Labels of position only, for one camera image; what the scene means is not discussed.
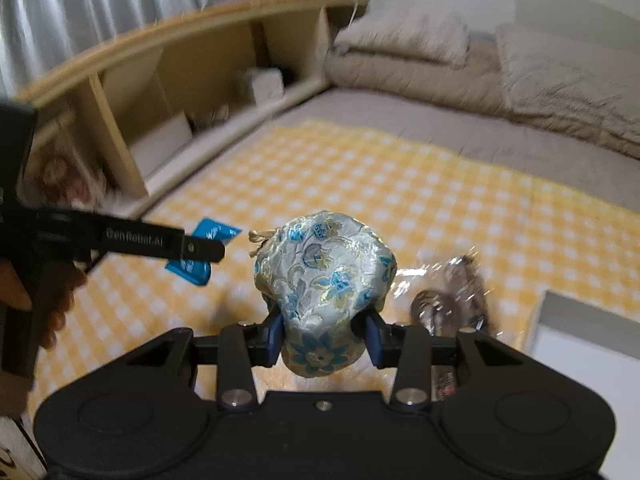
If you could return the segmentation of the person's left hand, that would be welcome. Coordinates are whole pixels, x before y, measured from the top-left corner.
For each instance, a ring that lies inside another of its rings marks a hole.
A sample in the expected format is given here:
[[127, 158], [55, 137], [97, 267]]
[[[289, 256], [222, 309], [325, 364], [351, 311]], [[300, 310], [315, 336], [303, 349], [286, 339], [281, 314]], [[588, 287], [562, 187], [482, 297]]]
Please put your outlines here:
[[29, 295], [14, 266], [1, 263], [1, 415], [19, 418], [32, 391], [32, 368], [23, 363], [32, 341], [49, 350], [66, 323], [74, 293], [87, 283], [73, 263], [49, 263], [42, 269], [36, 296]]

